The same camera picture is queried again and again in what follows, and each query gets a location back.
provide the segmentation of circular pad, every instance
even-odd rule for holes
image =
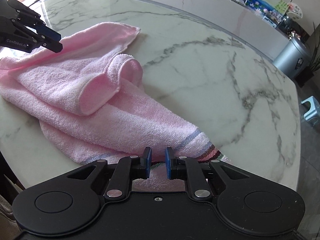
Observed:
[[[281,198],[266,191],[252,192],[245,197],[244,202],[249,208],[260,213],[276,211],[282,205]]]
[[[72,205],[72,197],[60,191],[47,192],[36,199],[36,207],[46,213],[58,213]]]

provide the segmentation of chair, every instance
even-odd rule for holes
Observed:
[[[312,126],[318,123],[320,118],[320,104],[315,99],[314,96],[307,98],[306,100],[302,101],[301,104],[309,103],[310,109],[306,112],[303,117],[304,119],[309,122]]]

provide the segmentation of painting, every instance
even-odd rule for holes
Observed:
[[[246,0],[246,6],[274,28],[289,8],[283,0]]]

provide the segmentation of pink towel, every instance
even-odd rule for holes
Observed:
[[[199,161],[223,156],[196,126],[143,91],[142,68],[121,54],[140,32],[121,23],[101,23],[63,38],[63,50],[38,49],[0,60],[0,94],[40,120],[41,129],[63,153],[78,163],[141,155],[152,147],[153,161],[164,149]],[[182,186],[164,180],[165,167],[154,166],[138,189]]]

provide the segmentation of tile floor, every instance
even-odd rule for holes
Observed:
[[[314,96],[320,102],[320,89],[309,81],[297,87],[299,101]],[[320,123],[310,126],[303,118],[307,109],[299,105],[301,116],[301,160],[297,192],[306,204],[298,231],[307,239],[320,240]]]

